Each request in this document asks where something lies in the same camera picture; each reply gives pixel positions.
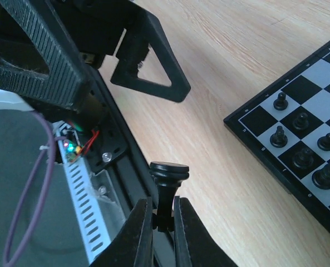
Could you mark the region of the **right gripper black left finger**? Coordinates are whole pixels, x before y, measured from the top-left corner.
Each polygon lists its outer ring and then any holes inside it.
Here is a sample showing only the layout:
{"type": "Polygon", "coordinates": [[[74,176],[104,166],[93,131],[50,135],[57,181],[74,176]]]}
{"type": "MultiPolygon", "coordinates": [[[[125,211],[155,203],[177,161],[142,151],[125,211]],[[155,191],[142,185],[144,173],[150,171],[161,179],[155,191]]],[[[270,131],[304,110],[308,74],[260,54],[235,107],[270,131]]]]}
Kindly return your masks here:
{"type": "Polygon", "coordinates": [[[153,266],[152,198],[140,199],[111,244],[91,266],[153,266]]]}

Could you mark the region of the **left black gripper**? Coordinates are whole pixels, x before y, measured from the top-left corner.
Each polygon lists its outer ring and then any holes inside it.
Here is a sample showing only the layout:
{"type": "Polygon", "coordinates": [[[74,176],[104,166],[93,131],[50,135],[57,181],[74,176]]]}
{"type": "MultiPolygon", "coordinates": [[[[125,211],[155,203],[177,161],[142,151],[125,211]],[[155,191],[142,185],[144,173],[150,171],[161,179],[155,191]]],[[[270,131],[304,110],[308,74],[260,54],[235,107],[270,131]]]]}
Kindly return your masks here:
{"type": "Polygon", "coordinates": [[[80,53],[100,68],[124,30],[111,83],[183,102],[191,86],[160,21],[132,1],[0,1],[0,92],[79,111],[90,91],[80,53]],[[149,60],[167,83],[139,76],[149,60]]]}

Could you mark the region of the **black knight chess piece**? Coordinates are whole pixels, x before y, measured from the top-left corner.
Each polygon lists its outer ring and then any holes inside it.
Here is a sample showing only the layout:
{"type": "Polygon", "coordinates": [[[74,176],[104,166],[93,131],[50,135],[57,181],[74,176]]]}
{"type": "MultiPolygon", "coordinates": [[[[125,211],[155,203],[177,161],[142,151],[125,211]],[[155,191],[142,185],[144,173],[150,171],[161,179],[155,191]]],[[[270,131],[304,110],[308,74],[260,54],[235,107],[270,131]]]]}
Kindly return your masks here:
{"type": "Polygon", "coordinates": [[[313,163],[313,151],[309,148],[299,150],[292,157],[292,166],[297,170],[306,170],[312,167],[313,163]]]}

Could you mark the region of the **black bishop chess piece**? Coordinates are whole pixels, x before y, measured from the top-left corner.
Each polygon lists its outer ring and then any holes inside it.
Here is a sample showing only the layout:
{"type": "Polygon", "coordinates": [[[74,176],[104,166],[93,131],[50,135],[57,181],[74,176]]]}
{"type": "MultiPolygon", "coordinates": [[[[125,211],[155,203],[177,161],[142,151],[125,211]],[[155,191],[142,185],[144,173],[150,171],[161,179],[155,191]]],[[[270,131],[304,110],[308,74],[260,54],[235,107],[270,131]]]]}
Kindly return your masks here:
{"type": "Polygon", "coordinates": [[[323,190],[330,189],[330,163],[312,174],[313,184],[323,190]]]}

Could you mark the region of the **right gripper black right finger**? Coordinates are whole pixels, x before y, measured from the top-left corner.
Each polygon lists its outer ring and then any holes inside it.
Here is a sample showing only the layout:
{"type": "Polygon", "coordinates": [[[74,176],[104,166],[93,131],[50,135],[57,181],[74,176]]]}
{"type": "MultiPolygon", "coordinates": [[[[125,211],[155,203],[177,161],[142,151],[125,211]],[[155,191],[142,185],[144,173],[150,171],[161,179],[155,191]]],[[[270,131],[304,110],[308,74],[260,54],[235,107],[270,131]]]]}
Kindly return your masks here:
{"type": "Polygon", "coordinates": [[[176,266],[237,266],[210,236],[185,197],[174,200],[174,238],[176,266]]]}

